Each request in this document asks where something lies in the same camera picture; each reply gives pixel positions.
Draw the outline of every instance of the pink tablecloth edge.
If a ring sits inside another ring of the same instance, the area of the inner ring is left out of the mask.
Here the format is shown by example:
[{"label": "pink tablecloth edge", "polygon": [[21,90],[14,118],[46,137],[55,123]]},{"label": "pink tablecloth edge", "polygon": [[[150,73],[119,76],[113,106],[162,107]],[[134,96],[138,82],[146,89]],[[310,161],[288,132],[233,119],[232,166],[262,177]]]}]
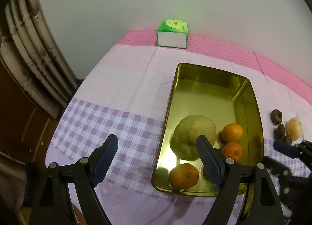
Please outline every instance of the pink tablecloth edge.
[{"label": "pink tablecloth edge", "polygon": [[[156,46],[156,31],[155,30],[131,30],[129,31],[117,44],[130,45],[130,46]],[[225,61],[233,62],[235,64],[245,66],[256,71],[259,71],[263,75],[266,75],[276,82],[279,82],[297,95],[305,99],[312,105],[312,89],[309,85],[300,80],[295,75],[289,73],[283,67],[271,62],[270,60],[241,47],[226,43],[217,39],[207,38],[204,36],[197,36],[190,34],[188,36],[188,48],[187,49],[175,49],[183,50],[190,53],[197,53],[205,56],[210,56]],[[270,69],[266,68],[266,72],[263,72],[261,66],[270,65]]]}]

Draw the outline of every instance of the rectangular container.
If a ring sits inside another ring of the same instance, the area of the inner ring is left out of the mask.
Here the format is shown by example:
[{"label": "rectangular container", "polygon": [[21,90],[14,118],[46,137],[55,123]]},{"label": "rectangular container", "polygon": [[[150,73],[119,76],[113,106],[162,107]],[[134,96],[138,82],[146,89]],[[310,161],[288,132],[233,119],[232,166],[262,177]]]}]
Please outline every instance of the rectangular container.
[{"label": "rectangular container", "polygon": [[[250,81],[231,72],[211,67],[180,63],[177,66],[167,107],[152,185],[159,191],[198,197],[216,197],[219,188],[203,177],[203,165],[196,161],[180,160],[170,148],[170,139],[178,123],[189,115],[209,117],[217,133],[230,123],[241,125],[244,131],[239,144],[243,148],[240,164],[255,166],[264,155],[260,113]],[[214,148],[223,144],[218,139]],[[199,171],[198,183],[187,190],[174,190],[168,181],[171,169],[190,163]],[[238,194],[244,193],[241,184]]]}]

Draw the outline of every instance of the silver screw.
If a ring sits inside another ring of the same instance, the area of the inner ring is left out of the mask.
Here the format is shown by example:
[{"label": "silver screw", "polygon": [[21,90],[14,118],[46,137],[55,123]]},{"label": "silver screw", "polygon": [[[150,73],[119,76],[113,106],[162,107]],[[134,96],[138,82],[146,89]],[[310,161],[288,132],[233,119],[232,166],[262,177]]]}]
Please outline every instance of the silver screw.
[{"label": "silver screw", "polygon": [[287,188],[284,189],[284,192],[283,192],[283,193],[284,193],[284,194],[287,194],[287,193],[289,193],[289,192],[290,192],[290,189],[289,189],[289,187],[287,187]]},{"label": "silver screw", "polygon": [[233,164],[234,163],[234,160],[232,158],[227,158],[225,160],[228,164]]},{"label": "silver screw", "polygon": [[258,164],[257,164],[257,167],[258,167],[259,169],[264,169],[264,165],[263,165],[262,163],[258,163]]},{"label": "silver screw", "polygon": [[83,157],[83,158],[80,159],[80,162],[81,162],[82,164],[85,164],[85,163],[87,163],[88,161],[89,161],[89,159],[88,159],[87,157]]},{"label": "silver screw", "polygon": [[50,164],[49,164],[49,167],[50,167],[51,169],[55,168],[56,166],[57,166],[57,163],[56,163],[56,162],[53,162],[53,163],[50,163]]}]

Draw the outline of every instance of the green and white box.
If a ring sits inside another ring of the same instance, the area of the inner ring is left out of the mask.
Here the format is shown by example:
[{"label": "green and white box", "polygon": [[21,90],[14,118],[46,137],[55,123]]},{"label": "green and white box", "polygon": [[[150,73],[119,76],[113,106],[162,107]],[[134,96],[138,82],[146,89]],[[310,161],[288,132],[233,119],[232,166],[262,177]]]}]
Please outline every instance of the green and white box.
[{"label": "green and white box", "polygon": [[162,47],[187,48],[188,24],[185,20],[164,19],[157,29],[157,44]]}]

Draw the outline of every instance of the checkered tablecloth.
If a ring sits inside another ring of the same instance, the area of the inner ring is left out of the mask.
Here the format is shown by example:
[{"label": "checkered tablecloth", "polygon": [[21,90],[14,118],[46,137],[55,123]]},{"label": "checkered tablecloth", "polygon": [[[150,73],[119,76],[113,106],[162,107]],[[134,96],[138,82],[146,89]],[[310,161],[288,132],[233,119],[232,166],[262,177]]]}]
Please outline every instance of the checkered tablecloth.
[{"label": "checkered tablecloth", "polygon": [[[63,114],[46,155],[47,165],[53,161],[72,164],[89,156],[109,134],[115,134],[119,141],[117,154],[104,182],[96,187],[112,223],[202,224],[214,198],[166,194],[151,185],[175,68],[180,62],[189,62],[249,78],[261,114],[265,155],[290,167],[294,175],[309,175],[310,170],[299,159],[290,159],[273,149],[274,126],[269,113],[276,108],[283,111],[283,123],[299,117],[304,130],[301,139],[312,139],[311,89],[302,83],[293,85],[298,81],[296,77],[287,85],[286,78],[275,76],[277,71],[283,73],[281,67],[233,45],[190,36],[190,49],[164,49],[152,45],[154,35],[151,31],[130,32],[103,57]],[[270,67],[274,68],[271,76]],[[279,191],[275,178],[273,182]],[[72,185],[70,192],[72,202],[79,206]],[[242,200],[243,195],[239,195],[229,224],[236,223]]]}]

